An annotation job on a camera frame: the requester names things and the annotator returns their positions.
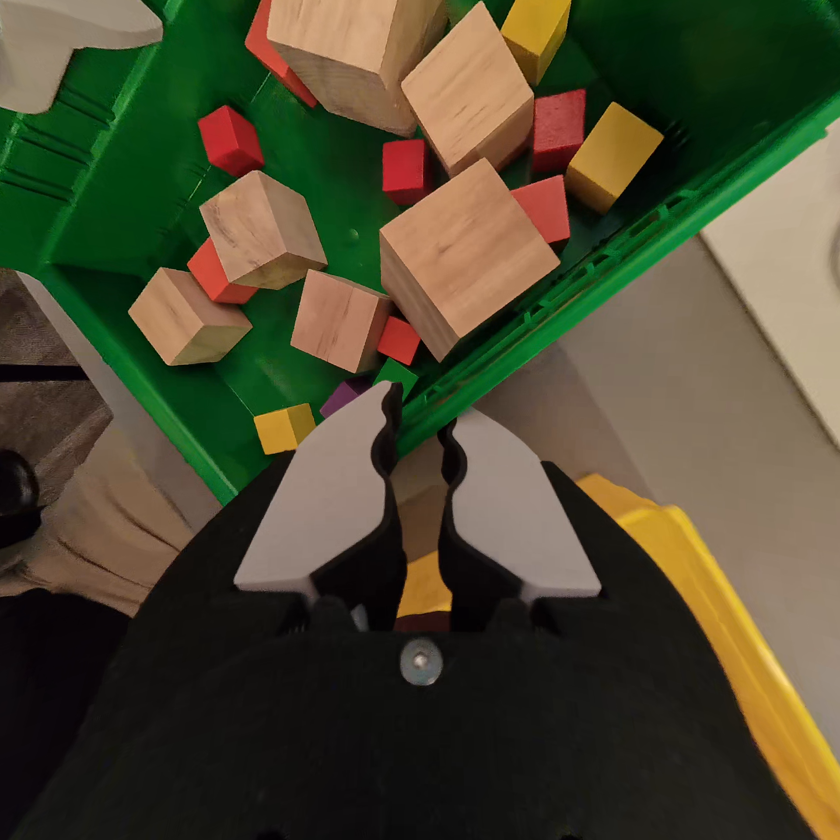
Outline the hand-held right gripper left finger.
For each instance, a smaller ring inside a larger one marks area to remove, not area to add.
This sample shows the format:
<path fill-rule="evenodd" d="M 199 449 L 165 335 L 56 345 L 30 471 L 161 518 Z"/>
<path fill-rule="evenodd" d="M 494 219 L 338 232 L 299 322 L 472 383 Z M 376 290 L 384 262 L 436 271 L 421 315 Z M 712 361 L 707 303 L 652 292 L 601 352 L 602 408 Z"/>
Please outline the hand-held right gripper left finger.
<path fill-rule="evenodd" d="M 373 385 L 299 445 L 234 577 L 244 592 L 298 593 L 312 606 L 363 606 L 373 631 L 393 630 L 406 582 L 391 473 L 403 386 Z"/>

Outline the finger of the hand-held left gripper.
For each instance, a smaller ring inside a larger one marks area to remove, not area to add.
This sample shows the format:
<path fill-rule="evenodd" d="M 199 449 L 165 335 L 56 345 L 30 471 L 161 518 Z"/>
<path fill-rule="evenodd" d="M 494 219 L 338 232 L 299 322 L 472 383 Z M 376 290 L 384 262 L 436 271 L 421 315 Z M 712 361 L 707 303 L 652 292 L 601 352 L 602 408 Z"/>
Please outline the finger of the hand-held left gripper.
<path fill-rule="evenodd" d="M 74 51 L 133 49 L 163 37 L 141 1 L 2 1 L 1 107 L 42 113 L 56 98 Z"/>

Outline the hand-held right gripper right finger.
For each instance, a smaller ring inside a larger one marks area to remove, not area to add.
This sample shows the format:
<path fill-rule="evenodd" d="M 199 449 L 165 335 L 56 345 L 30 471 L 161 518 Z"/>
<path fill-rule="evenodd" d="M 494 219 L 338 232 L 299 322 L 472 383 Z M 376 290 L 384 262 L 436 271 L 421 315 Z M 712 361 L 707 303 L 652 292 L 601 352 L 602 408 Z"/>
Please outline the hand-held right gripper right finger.
<path fill-rule="evenodd" d="M 540 458 L 475 408 L 438 434 L 447 488 L 437 562 L 450 629 L 483 631 L 502 601 L 589 598 L 602 584 Z"/>

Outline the yellow plastic box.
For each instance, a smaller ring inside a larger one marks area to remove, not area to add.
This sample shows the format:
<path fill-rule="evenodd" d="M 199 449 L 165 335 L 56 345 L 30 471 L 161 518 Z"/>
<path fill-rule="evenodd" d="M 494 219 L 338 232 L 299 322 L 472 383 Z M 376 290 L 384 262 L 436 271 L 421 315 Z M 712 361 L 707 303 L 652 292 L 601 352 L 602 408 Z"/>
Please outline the yellow plastic box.
<path fill-rule="evenodd" d="M 599 574 L 545 599 L 570 732 L 563 838 L 838 838 L 838 760 L 687 515 L 548 462 Z"/>

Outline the pile of wooden cubes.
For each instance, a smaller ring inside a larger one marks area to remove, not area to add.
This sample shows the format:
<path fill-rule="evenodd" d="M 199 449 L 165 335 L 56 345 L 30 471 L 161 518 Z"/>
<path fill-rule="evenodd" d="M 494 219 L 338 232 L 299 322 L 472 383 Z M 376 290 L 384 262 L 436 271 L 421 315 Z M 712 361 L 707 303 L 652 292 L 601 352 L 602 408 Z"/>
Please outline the pile of wooden cubes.
<path fill-rule="evenodd" d="M 352 374 L 390 357 L 405 328 L 443 361 L 465 337 L 556 271 L 560 245 L 518 199 L 557 186 L 606 214 L 663 139 L 627 109 L 659 94 L 676 2 L 271 2 L 268 50 L 323 107 L 401 136 L 382 173 L 443 166 L 439 187 L 390 191 L 407 205 L 379 232 L 384 292 L 326 274 L 307 201 L 260 170 L 202 205 L 228 287 L 299 286 L 290 346 Z"/>

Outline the green plastic box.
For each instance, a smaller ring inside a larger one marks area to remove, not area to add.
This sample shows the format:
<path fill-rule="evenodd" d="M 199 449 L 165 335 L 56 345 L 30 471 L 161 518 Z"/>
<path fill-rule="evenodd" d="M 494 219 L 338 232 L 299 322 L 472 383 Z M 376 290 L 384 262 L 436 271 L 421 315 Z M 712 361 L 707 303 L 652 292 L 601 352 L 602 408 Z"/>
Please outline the green plastic box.
<path fill-rule="evenodd" d="M 199 205 L 231 182 L 197 121 L 229 104 L 267 171 L 304 195 L 329 267 L 373 286 L 385 134 L 307 108 L 245 47 L 257 2 L 148 2 L 161 42 L 84 49 L 50 110 L 2 110 L 2 267 L 41 281 L 215 497 L 268 464 L 253 416 L 315 407 L 340 381 L 289 346 L 300 293 L 260 292 L 216 364 L 165 365 L 128 314 L 155 270 L 207 236 Z M 838 117 L 838 2 L 573 4 L 539 95 L 586 88 L 587 126 L 618 102 L 664 135 L 608 215 L 572 204 L 561 267 L 464 340 L 424 353 L 406 455 L 646 269 L 821 139 Z"/>

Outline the beige trousers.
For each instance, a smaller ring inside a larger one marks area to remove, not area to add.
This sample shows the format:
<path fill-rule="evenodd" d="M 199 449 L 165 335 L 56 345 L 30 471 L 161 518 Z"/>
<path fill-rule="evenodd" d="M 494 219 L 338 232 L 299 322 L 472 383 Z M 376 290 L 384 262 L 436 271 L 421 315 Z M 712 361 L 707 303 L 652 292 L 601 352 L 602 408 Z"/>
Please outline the beige trousers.
<path fill-rule="evenodd" d="M 36 534 L 2 567 L 1 595 L 78 595 L 134 618 L 201 530 L 153 483 L 110 423 Z"/>

